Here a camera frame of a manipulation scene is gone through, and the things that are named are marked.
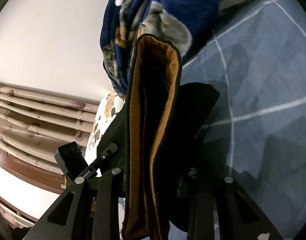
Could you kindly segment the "grey-blue bedsheet with white lines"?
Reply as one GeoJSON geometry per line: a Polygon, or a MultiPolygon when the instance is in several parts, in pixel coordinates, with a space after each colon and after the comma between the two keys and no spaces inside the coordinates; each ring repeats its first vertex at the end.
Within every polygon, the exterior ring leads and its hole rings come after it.
{"type": "Polygon", "coordinates": [[[282,239],[306,239],[303,7],[248,0],[203,50],[181,61],[181,85],[210,84],[220,93],[195,134],[193,167],[227,172],[282,239]]]}

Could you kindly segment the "black pants with orange lining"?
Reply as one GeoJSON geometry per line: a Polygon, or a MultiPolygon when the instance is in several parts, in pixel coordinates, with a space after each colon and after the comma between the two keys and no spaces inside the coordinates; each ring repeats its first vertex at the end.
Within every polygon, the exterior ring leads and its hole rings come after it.
{"type": "Polygon", "coordinates": [[[220,93],[210,84],[181,85],[181,73],[175,46],[150,34],[138,38],[126,101],[97,147],[101,153],[109,144],[117,146],[100,171],[124,172],[123,239],[167,239],[171,220],[188,226],[173,201],[180,178],[193,167],[195,134],[220,93]]]}

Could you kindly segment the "blue fleece blanket with dogs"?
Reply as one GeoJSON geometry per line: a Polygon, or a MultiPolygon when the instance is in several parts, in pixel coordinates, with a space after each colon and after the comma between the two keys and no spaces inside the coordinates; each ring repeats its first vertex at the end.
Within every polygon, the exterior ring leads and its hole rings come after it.
{"type": "Polygon", "coordinates": [[[124,98],[137,38],[154,35],[171,42],[188,61],[202,47],[216,18],[248,0],[109,0],[99,44],[114,91],[124,98]]]}

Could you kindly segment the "white pillow with leaf print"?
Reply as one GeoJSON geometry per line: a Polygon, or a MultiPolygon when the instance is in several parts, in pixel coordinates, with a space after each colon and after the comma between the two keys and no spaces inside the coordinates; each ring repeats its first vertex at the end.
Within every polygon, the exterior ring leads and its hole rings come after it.
{"type": "Polygon", "coordinates": [[[123,105],[124,100],[114,91],[101,100],[96,113],[93,129],[86,146],[85,160],[88,164],[92,163],[96,159],[97,146],[111,122],[113,122],[116,115],[122,109],[123,105]]]}

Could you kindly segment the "beige patterned curtain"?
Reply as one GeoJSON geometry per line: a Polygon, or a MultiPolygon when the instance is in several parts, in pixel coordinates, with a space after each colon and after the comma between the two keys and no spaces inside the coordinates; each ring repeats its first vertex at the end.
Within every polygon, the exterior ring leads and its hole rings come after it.
{"type": "Polygon", "coordinates": [[[54,154],[76,142],[86,148],[98,105],[0,85],[0,148],[38,168],[62,174],[54,154]]]}

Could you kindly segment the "dark brown wooden cabinet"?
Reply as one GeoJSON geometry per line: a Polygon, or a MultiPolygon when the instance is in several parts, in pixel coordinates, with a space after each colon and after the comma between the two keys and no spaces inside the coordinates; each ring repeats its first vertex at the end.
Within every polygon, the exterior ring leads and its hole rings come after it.
{"type": "Polygon", "coordinates": [[[0,167],[17,178],[46,191],[61,194],[66,189],[65,177],[28,164],[0,148],[0,167]]]}

